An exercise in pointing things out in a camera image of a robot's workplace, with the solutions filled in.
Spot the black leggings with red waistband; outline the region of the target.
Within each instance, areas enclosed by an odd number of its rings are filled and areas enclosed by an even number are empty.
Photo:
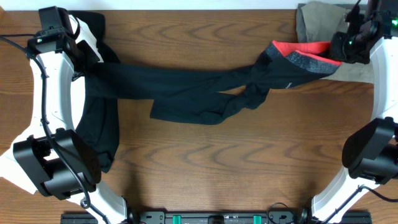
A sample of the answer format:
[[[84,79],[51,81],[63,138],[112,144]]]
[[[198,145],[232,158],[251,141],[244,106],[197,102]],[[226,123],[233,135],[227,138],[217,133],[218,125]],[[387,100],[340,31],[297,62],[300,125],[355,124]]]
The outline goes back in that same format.
[[[85,80],[86,94],[153,100],[154,119],[220,124],[244,108],[256,109],[271,89],[289,89],[334,74],[341,62],[326,57],[329,47],[329,42],[274,40],[254,64],[225,71],[97,63]]]

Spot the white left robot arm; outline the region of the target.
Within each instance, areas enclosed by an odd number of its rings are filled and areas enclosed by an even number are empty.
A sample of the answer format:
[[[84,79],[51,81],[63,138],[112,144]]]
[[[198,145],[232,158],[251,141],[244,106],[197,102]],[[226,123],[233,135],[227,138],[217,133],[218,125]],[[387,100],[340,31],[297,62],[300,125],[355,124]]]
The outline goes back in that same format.
[[[89,223],[132,223],[126,200],[101,178],[119,145],[117,101],[87,89],[98,65],[118,62],[103,43],[104,16],[53,6],[39,17],[42,28],[23,49],[34,76],[32,117],[1,156],[1,177],[83,207]]]

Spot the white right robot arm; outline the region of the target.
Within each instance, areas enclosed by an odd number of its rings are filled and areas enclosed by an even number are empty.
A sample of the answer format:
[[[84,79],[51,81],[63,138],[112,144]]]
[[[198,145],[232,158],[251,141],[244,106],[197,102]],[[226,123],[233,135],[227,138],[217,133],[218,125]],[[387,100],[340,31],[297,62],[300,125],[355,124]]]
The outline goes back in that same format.
[[[356,4],[346,21],[348,31],[332,38],[330,58],[373,65],[371,121],[346,140],[342,168],[298,223],[339,223],[364,194],[397,178],[397,145],[390,143],[397,139],[397,1],[369,1],[365,14]]]

